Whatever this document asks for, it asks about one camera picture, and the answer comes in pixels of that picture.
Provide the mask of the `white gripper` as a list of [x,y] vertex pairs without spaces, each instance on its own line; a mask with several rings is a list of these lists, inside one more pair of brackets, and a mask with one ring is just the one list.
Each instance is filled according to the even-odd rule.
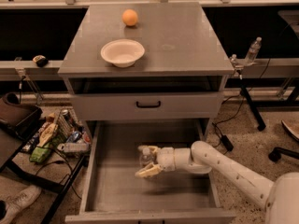
[[192,155],[189,148],[173,148],[156,146],[139,146],[137,148],[143,155],[156,155],[157,164],[151,162],[135,173],[136,177],[148,178],[158,175],[161,171],[172,172],[188,170],[192,164]]

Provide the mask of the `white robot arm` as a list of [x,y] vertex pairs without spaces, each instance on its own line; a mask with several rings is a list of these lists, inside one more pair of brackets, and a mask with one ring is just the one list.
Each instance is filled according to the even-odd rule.
[[141,145],[138,151],[142,168],[135,173],[137,177],[176,170],[201,175],[215,169],[265,211],[265,224],[299,224],[299,174],[296,172],[271,181],[204,141],[182,148]]

